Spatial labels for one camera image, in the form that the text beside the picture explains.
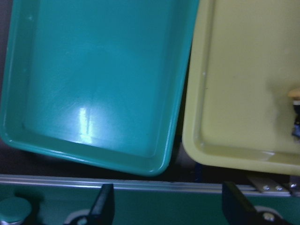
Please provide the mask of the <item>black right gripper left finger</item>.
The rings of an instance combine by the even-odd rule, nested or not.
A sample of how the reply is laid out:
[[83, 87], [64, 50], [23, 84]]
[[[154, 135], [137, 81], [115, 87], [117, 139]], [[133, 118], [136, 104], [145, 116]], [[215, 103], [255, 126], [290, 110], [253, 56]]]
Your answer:
[[103, 184], [88, 214], [89, 225], [112, 225], [114, 219], [114, 186]]

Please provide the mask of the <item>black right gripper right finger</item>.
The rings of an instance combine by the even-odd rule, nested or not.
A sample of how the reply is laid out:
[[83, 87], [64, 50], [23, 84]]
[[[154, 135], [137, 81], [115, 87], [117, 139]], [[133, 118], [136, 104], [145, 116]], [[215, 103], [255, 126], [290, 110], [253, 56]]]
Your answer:
[[233, 182], [222, 184], [222, 212], [230, 225], [258, 225], [256, 209]]

